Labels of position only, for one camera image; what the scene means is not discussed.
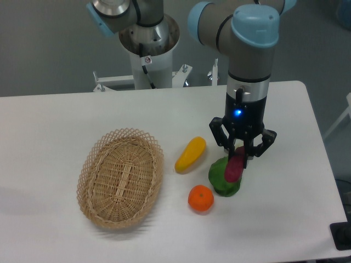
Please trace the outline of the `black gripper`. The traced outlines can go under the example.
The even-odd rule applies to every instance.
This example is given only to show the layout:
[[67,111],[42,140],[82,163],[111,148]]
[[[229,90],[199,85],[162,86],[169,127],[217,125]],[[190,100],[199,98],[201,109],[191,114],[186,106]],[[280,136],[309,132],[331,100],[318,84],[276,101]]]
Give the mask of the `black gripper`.
[[[235,141],[244,141],[244,169],[250,157],[260,157],[275,141],[277,132],[264,128],[263,118],[266,97],[255,101],[246,101],[245,92],[227,88],[225,114],[223,118],[214,117],[209,123],[210,130],[218,146],[223,147],[231,158],[235,152]],[[262,135],[262,142],[254,146],[253,141]]]

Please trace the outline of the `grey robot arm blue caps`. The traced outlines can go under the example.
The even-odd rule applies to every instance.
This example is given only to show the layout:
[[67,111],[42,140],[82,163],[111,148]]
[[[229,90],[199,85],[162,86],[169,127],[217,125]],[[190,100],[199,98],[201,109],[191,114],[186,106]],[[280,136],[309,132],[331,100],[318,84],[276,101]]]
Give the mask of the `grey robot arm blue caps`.
[[[225,114],[210,129],[229,157],[238,154],[235,141],[244,143],[242,165],[261,156],[275,141],[276,132],[263,124],[280,16],[295,1],[199,2],[188,15],[189,34],[229,59]],[[118,35],[131,56],[136,89],[172,85],[172,51],[179,42],[177,23],[163,1],[90,1],[88,12],[100,31]]]

